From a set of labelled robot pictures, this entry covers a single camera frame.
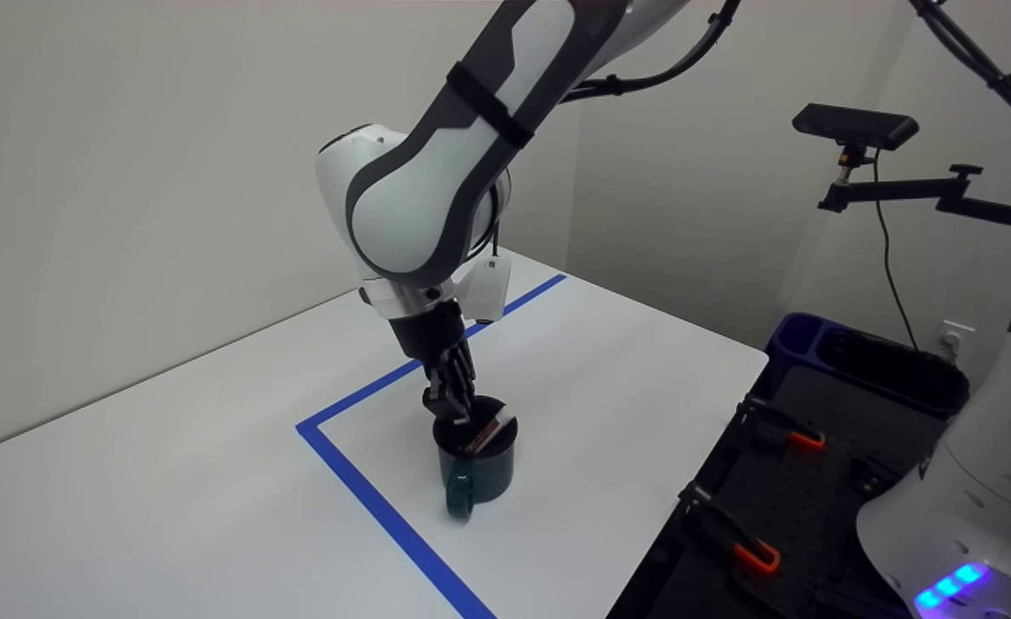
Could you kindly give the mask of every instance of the black cable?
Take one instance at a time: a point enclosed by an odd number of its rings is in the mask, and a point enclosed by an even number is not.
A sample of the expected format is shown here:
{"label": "black cable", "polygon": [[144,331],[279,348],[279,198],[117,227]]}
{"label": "black cable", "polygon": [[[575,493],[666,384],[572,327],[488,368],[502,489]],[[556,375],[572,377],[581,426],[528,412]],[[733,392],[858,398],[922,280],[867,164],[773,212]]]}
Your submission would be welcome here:
{"label": "black cable", "polygon": [[[880,150],[872,154],[872,187],[880,187]],[[888,280],[895,311],[898,311],[898,316],[906,327],[912,348],[922,352],[919,348],[919,338],[913,338],[913,327],[912,327],[912,316],[906,316],[906,306],[905,306],[905,300],[898,296],[898,287],[895,287],[895,273],[890,273],[890,229],[888,229],[888,215],[883,215],[883,202],[880,198],[878,198],[878,220],[880,220],[880,235],[883,235],[883,280]]]}
{"label": "black cable", "polygon": [[565,104],[572,99],[595,99],[595,95],[621,95],[621,93],[640,93],[640,88],[653,88],[660,84],[676,79],[681,71],[687,71],[690,66],[698,66],[714,42],[726,33],[726,26],[733,25],[737,11],[742,0],[726,0],[719,14],[708,17],[708,30],[698,37],[698,45],[687,47],[687,55],[681,55],[671,70],[642,74],[642,79],[617,79],[615,71],[605,79],[584,79],[579,84]]}
{"label": "black cable", "polygon": [[942,0],[912,3],[928,30],[950,47],[950,55],[977,71],[1011,105],[1011,71],[993,66],[993,57],[942,11]]}

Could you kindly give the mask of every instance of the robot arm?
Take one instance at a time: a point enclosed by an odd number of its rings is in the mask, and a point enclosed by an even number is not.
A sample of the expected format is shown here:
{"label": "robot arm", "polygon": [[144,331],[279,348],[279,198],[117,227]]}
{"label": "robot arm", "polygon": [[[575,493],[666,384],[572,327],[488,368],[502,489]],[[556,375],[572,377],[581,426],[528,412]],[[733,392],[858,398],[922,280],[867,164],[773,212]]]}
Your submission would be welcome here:
{"label": "robot arm", "polygon": [[473,395],[451,276],[506,211],[506,164],[595,70],[687,0],[502,0],[410,134],[357,127],[315,154],[322,198],[354,248],[365,300],[427,368],[427,409],[454,424],[502,409]]}

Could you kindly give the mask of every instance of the red clip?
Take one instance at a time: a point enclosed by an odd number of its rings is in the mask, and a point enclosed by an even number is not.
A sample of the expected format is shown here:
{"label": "red clip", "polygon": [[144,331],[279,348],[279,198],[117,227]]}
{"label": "red clip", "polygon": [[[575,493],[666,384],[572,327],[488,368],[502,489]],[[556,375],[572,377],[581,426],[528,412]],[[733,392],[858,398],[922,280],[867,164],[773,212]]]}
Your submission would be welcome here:
{"label": "red clip", "polygon": [[797,448],[797,452],[823,454],[825,452],[825,432],[810,438],[810,432],[792,430],[786,442]]}
{"label": "red clip", "polygon": [[742,544],[737,544],[733,549],[737,562],[761,577],[773,577],[779,571],[779,549],[763,540],[755,540],[755,553]]}

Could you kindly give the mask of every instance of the black cup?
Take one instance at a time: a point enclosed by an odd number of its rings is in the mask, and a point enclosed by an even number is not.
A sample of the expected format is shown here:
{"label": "black cup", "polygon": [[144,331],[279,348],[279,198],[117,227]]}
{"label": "black cup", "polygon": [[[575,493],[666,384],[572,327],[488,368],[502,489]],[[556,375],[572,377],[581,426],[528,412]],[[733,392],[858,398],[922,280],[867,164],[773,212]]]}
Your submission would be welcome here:
{"label": "black cup", "polygon": [[[502,409],[495,398],[479,398],[479,405],[490,412],[473,426],[485,426]],[[513,480],[517,421],[506,421],[506,426],[479,454],[467,454],[479,432],[473,426],[454,426],[442,415],[434,421],[439,480],[454,518],[467,518],[473,501],[497,500]]]}

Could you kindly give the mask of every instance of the white device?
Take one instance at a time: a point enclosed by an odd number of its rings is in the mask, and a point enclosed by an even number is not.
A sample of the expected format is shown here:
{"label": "white device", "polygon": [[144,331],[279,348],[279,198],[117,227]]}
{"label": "white device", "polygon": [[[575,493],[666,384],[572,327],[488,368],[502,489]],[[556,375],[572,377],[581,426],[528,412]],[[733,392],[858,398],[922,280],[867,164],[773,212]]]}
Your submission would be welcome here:
{"label": "white device", "polygon": [[[456,300],[467,296],[479,320],[497,316],[506,280],[497,265],[459,287],[451,280],[497,235],[506,164],[584,74],[684,3],[502,0],[410,134],[372,125],[318,147],[315,174],[360,292],[427,368],[431,412],[467,424],[479,403]],[[869,501],[856,527],[913,614],[1011,619],[1011,334],[930,462]],[[984,580],[999,580],[1003,598],[977,601]]]}

